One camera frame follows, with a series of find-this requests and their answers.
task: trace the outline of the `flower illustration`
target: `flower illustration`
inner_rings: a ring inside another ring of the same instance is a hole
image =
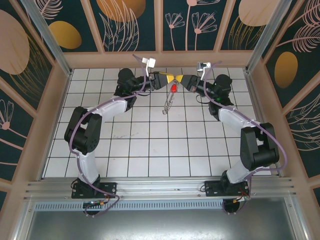
[[[189,26],[189,15],[190,8],[197,5],[210,5],[217,4],[220,0],[186,0],[186,3],[189,5],[188,12],[186,14],[186,27],[185,27],[185,50],[188,51],[188,26]]]
[[[173,50],[175,51],[176,49],[175,49],[175,44],[174,44],[174,38],[172,36],[172,29],[183,27],[185,25],[185,21],[183,21],[183,17],[181,16],[181,12],[180,13],[173,13],[172,16],[170,13],[167,13],[165,15],[165,20],[168,23],[168,26],[170,28],[172,47],[173,47]]]
[[[11,122],[12,116],[14,114],[14,108],[15,108],[15,105],[11,101],[8,101],[7,105],[6,105],[5,101],[3,99],[0,99],[0,130],[4,130],[4,131],[9,130],[9,131],[13,132],[14,134],[26,139],[27,138],[26,136],[14,131],[10,128],[10,122]],[[11,147],[14,147],[16,149],[23,150],[23,147],[15,145],[12,142],[8,142],[2,138],[0,138],[0,142],[7,144]],[[6,162],[0,162],[0,164],[15,165],[15,163],[11,164],[11,163],[6,163]]]
[[[198,34],[210,33],[217,30],[217,25],[214,13],[203,13],[199,19],[199,12],[192,14],[192,24],[195,33],[194,50],[197,50]]]

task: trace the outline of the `purple cable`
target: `purple cable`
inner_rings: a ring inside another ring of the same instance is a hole
[[[287,164],[288,164],[288,157],[287,154],[284,150],[284,148],[281,146],[280,142],[267,130],[265,130],[263,127],[261,127],[259,124],[257,124],[256,122],[254,122],[253,119],[248,118],[246,115],[244,115],[242,112],[238,111],[237,109],[231,108],[229,106],[224,106],[218,102],[216,102],[215,100],[211,99],[207,93],[207,88],[206,88],[206,83],[207,83],[207,78],[209,76],[209,72],[212,71],[216,65],[222,63],[221,61],[214,63],[211,67],[210,70],[206,72],[206,74],[204,75],[204,83],[203,83],[203,88],[204,88],[204,95],[215,105],[218,105],[219,107],[223,108],[223,109],[227,109],[229,111],[235,112],[236,114],[238,114],[239,116],[241,116],[242,118],[244,118],[245,120],[249,121],[249,123],[252,123],[254,126],[256,126],[258,129],[260,129],[262,132],[264,132],[268,137],[270,137],[274,143],[279,147],[279,149],[281,150],[281,152],[283,153],[283,157],[284,157],[284,163],[282,166],[280,167],[276,167],[276,168],[259,168],[255,171],[253,171],[252,173],[250,173],[246,179],[249,180],[253,174],[260,172],[260,171],[279,171],[284,169]]]
[[[69,143],[69,149],[70,149],[70,152],[75,154],[76,155],[76,164],[77,164],[77,167],[78,167],[78,170],[79,170],[79,173],[82,175],[83,179],[86,181],[86,183],[91,187],[93,188],[94,190],[100,192],[100,193],[103,193],[104,195],[109,195],[109,196],[113,196],[113,197],[117,197],[117,200],[112,203],[109,207],[107,207],[107,209],[103,210],[103,211],[100,211],[98,212],[96,215],[92,215],[92,217],[94,218],[95,216],[98,217],[102,214],[105,214],[109,209],[111,209],[115,204],[117,204],[117,202],[119,202],[120,200],[120,197],[116,194],[113,194],[113,193],[110,193],[110,192],[106,192],[106,191],[103,191],[95,186],[93,186],[89,180],[86,178],[86,176],[84,175],[84,172],[82,171],[81,169],[81,166],[80,166],[80,155],[78,152],[74,151],[73,148],[72,148],[72,143],[74,141],[74,138],[75,138],[75,135],[76,135],[76,132],[78,130],[78,128],[80,127],[81,123],[83,122],[83,120],[89,115],[91,114],[92,112],[96,111],[96,110],[99,110],[99,108],[102,108],[104,107],[105,105],[109,104],[109,103],[112,103],[112,102],[116,102],[116,101],[121,101],[121,100],[125,100],[125,99],[129,99],[129,98],[133,98],[135,96],[137,96],[138,94],[140,94],[143,89],[145,88],[145,85],[146,85],[146,82],[147,82],[147,74],[146,74],[146,71],[144,70],[144,66],[143,66],[143,63],[142,63],[142,59],[134,54],[132,54],[135,59],[139,62],[141,68],[142,68],[142,73],[143,73],[143,85],[141,87],[141,89],[136,92],[135,94],[133,95],[130,95],[130,96],[125,96],[125,97],[117,97],[117,98],[114,98],[114,99],[110,99],[109,101],[106,101],[104,103],[101,103],[100,105],[94,107],[93,109],[91,109],[90,111],[88,111],[86,114],[84,114],[80,120],[78,121],[78,123],[76,124],[73,132],[72,132],[72,135],[71,135],[71,138],[70,138],[70,143]],[[85,208],[84,212],[85,214],[88,216],[88,213],[87,213],[87,209],[88,208]]]

